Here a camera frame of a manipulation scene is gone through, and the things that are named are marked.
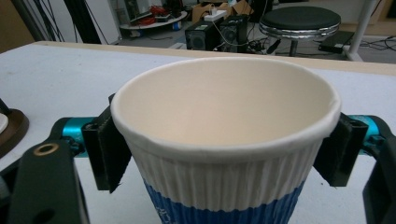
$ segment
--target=table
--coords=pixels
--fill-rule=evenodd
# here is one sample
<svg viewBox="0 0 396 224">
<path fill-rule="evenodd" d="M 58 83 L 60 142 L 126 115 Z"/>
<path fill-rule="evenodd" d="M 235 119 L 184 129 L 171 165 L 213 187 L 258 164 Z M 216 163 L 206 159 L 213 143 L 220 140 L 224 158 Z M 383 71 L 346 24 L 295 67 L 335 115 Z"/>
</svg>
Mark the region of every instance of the table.
<svg viewBox="0 0 396 224">
<path fill-rule="evenodd" d="M 396 64 L 38 42 L 0 54 L 1 98 L 30 120 L 26 136 L 0 160 L 0 170 L 46 139 L 57 119 L 98 116 L 108 105 L 107 97 L 130 78 L 167 63 L 223 56 L 272 58 L 306 66 L 340 92 L 345 114 L 377 115 L 396 133 Z M 92 223 L 160 223 L 134 161 L 112 194 L 96 190 L 87 158 L 75 162 Z M 312 169 L 290 224 L 364 223 L 361 191 L 374 163 L 359 156 L 346 188 L 329 187 Z"/>
<path fill-rule="evenodd" d="M 173 18 L 173 19 L 171 19 L 169 21 L 166 21 L 166 22 L 155 22 L 155 23 L 152 23 L 150 25 L 135 25 L 135 26 L 123 24 L 123 25 L 120 26 L 120 28 L 121 29 L 125 29 L 125 30 L 145 30 L 145 29 L 165 26 L 167 24 L 172 24 L 174 22 L 181 21 L 186 16 L 187 16 L 187 12 L 186 11 L 181 11 L 181 15 L 179 17 Z"/>
</svg>

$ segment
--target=white paper cup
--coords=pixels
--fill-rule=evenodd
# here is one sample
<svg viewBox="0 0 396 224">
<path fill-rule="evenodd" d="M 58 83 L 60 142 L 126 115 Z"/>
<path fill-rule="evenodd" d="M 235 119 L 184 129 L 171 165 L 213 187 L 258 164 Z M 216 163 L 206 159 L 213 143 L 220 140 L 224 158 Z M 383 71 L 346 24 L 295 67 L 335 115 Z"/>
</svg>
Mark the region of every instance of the white paper cup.
<svg viewBox="0 0 396 224">
<path fill-rule="evenodd" d="M 133 78 L 111 113 L 163 223 L 287 223 L 322 139 L 334 88 L 291 63 L 205 58 Z"/>
</svg>

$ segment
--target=white table surface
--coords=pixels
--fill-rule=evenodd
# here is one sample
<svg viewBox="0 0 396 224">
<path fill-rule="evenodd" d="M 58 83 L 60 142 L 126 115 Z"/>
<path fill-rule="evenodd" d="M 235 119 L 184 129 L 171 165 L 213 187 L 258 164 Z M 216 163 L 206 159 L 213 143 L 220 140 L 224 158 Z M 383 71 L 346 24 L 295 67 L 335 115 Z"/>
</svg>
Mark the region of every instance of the white table surface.
<svg viewBox="0 0 396 224">
<path fill-rule="evenodd" d="M 57 119 L 96 117 L 108 106 L 107 97 L 130 78 L 188 59 L 40 45 L 0 54 L 0 97 L 30 120 L 26 136 L 0 159 L 0 170 L 46 139 Z M 396 76 L 312 70 L 340 92 L 345 114 L 379 116 L 395 133 Z M 92 223 L 160 223 L 133 160 L 113 194 L 96 190 L 87 158 L 75 161 Z M 374 163 L 368 156 L 359 156 L 346 188 L 329 187 L 312 169 L 290 223 L 365 223 L 361 192 Z"/>
</svg>

